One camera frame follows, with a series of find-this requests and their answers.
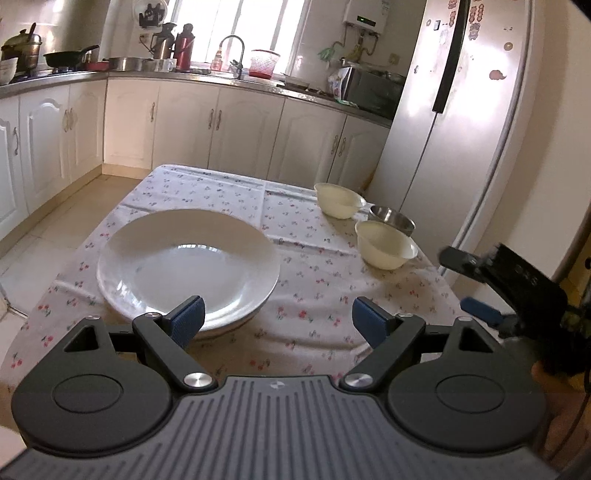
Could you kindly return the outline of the white lower kitchen cabinets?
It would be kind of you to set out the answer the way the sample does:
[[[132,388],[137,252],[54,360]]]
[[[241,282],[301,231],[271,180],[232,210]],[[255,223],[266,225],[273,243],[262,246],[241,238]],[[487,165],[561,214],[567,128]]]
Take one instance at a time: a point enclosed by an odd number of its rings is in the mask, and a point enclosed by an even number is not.
[[[1,90],[1,232],[101,173],[179,164],[365,189],[390,121],[318,96],[184,74],[70,73]]]

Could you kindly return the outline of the silver refrigerator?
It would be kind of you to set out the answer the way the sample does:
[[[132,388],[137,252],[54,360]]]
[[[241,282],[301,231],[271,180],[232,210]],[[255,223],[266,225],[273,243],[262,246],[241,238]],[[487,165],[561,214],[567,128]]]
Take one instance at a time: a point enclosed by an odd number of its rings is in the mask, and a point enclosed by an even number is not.
[[[429,1],[368,190],[415,222],[432,262],[472,251],[513,168],[510,136],[532,77],[532,1]]]

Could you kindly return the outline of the cherry print tablecloth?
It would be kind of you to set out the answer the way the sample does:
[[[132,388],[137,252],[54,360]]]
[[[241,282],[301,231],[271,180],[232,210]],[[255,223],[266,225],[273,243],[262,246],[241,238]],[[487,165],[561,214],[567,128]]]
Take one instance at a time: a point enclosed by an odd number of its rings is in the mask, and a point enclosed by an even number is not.
[[[67,266],[34,297],[3,360],[5,397],[84,316],[115,319],[96,284],[99,251],[119,228],[159,210],[199,208],[238,217],[263,231],[280,253],[279,282],[256,317],[190,344],[190,353],[217,377],[342,377],[370,351],[353,327],[353,300],[360,296],[390,313],[415,313],[434,324],[451,324],[462,313],[426,256],[393,272],[368,266],[356,248],[353,221],[325,217],[307,189],[169,165],[142,181],[100,178],[72,202],[87,208],[92,232],[77,241]]]

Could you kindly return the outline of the black frying pan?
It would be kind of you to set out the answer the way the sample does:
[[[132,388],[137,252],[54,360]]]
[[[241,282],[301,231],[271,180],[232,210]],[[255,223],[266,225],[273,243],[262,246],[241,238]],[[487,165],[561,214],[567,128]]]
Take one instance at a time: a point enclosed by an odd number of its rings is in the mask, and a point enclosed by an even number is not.
[[[91,45],[81,50],[46,53],[44,59],[47,66],[52,69],[75,69],[82,63],[86,53],[98,48],[99,45]]]

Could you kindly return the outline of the stainless steel bowl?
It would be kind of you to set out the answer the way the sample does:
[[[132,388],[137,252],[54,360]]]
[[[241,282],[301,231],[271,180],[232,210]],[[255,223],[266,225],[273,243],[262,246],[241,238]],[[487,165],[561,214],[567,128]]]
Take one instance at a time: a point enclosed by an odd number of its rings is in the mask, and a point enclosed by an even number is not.
[[[387,224],[411,237],[416,229],[415,222],[400,212],[386,206],[372,205],[368,218]]]

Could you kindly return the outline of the red thermos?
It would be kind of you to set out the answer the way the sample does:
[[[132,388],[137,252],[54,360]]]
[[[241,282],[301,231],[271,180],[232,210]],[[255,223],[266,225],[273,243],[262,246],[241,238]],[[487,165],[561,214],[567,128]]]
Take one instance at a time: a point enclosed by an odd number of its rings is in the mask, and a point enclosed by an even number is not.
[[[176,59],[177,71],[190,70],[192,47],[195,36],[193,35],[193,25],[186,23],[182,31],[176,36],[174,45],[174,59]]]

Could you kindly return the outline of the cream bowl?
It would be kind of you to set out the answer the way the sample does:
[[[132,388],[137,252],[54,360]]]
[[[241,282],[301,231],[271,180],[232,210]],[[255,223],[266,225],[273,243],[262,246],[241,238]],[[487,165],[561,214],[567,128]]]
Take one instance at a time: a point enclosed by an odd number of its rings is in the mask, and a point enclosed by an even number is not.
[[[353,218],[367,205],[367,201],[355,191],[331,183],[315,184],[315,195],[322,213],[338,220]]]
[[[419,248],[413,239],[387,224],[359,221],[356,243],[363,261],[380,270],[394,271],[415,259]]]

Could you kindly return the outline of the kitchen window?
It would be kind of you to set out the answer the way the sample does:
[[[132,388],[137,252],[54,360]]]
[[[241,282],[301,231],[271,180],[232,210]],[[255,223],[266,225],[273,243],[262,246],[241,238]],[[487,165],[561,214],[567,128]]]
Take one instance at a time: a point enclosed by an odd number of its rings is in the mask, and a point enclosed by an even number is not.
[[[181,30],[186,23],[193,25],[195,36],[191,63],[209,63],[217,51],[222,52],[226,66],[226,47],[221,40],[230,34],[245,41],[245,60],[250,65],[253,49],[273,50],[280,54],[277,72],[290,69],[294,52],[301,40],[303,22],[308,13],[308,1],[263,0],[186,0],[169,3],[169,20]]]

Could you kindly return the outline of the pink plastic basket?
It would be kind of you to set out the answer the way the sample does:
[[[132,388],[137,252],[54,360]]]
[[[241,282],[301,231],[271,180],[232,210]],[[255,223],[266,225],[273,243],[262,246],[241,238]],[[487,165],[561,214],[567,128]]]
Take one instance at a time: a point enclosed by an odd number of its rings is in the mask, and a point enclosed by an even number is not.
[[[280,54],[273,50],[253,49],[250,55],[249,76],[270,80],[273,78],[273,71],[279,60]]]

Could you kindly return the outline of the white water heater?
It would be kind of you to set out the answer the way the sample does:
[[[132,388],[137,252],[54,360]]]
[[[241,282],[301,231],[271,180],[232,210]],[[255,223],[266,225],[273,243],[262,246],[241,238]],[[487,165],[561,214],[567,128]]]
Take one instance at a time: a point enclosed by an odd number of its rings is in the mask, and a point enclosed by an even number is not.
[[[390,0],[349,0],[344,23],[381,35],[391,7]]]

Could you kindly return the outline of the brass stock pot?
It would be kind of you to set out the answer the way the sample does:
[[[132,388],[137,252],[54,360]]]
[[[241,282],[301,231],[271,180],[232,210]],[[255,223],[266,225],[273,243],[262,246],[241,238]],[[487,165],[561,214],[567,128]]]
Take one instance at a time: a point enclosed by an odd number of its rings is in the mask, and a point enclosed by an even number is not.
[[[29,30],[21,30],[1,47],[3,60],[17,59],[18,75],[29,75],[37,67],[43,42],[42,37],[35,32],[36,26],[33,22]]]

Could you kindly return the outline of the steel kettle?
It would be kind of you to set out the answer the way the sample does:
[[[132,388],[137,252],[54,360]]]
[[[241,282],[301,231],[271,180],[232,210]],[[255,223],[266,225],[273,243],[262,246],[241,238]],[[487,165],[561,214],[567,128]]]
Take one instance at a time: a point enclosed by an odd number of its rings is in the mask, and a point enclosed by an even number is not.
[[[173,35],[175,27],[176,24],[173,22],[164,23],[161,26],[161,31],[152,35],[149,51],[153,59],[164,60],[171,57],[175,42],[175,37]]]

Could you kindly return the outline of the white utensil holder wall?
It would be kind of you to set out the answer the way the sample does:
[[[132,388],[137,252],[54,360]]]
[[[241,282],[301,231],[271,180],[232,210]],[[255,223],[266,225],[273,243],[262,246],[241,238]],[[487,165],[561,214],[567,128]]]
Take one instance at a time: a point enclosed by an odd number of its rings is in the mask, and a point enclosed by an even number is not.
[[[164,23],[168,2],[165,0],[135,0],[132,13],[135,23],[142,29],[155,28]]]

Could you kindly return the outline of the large white plate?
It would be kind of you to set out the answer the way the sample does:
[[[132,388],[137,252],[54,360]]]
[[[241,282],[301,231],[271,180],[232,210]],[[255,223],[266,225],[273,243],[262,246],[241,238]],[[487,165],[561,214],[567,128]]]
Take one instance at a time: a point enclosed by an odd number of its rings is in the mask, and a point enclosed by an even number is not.
[[[166,314],[193,295],[204,300],[197,338],[213,338],[249,321],[280,277],[280,255],[256,227],[201,209],[137,218],[102,247],[96,278],[110,307],[131,320]]]

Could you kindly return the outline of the black microwave oven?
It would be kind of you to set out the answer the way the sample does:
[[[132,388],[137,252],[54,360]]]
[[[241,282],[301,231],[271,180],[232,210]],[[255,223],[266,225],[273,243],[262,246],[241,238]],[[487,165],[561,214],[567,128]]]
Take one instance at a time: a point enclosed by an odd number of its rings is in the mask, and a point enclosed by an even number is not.
[[[392,120],[398,109],[406,78],[348,66],[339,69],[339,99],[361,110]]]

